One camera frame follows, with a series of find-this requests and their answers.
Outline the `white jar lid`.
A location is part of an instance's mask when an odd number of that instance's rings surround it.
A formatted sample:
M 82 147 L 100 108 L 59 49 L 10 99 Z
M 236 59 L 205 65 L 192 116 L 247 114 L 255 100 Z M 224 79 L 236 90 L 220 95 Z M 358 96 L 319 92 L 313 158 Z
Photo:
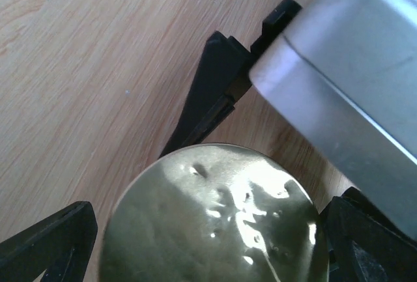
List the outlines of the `white jar lid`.
M 194 145 L 146 168 L 106 225 L 100 281 L 328 281 L 319 213 L 252 149 Z

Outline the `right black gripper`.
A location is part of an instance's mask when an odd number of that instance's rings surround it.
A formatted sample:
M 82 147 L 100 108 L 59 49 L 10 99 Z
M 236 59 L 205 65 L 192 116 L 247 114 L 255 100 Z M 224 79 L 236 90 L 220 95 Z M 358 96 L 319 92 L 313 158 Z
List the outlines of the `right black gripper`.
M 207 39 L 186 97 L 182 113 L 161 157 L 180 148 L 202 143 L 235 109 L 236 102 L 248 91 L 248 72 L 252 54 L 256 57 L 302 10 L 294 0 L 282 0 L 263 20 L 260 37 L 251 45 L 251 53 L 234 37 L 216 31 Z

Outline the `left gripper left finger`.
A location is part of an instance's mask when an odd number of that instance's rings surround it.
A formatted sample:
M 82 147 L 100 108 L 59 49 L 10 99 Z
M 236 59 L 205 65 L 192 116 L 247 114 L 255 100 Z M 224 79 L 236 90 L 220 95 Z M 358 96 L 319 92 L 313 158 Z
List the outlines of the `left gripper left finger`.
M 77 201 L 1 242 L 1 281 L 83 281 L 98 225 Z

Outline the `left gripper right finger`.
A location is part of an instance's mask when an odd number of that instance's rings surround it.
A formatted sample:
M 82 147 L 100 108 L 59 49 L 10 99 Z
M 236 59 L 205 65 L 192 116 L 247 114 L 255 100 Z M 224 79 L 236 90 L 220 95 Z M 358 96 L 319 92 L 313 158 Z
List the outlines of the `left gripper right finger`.
M 416 242 L 356 188 L 321 212 L 330 281 L 416 281 Z

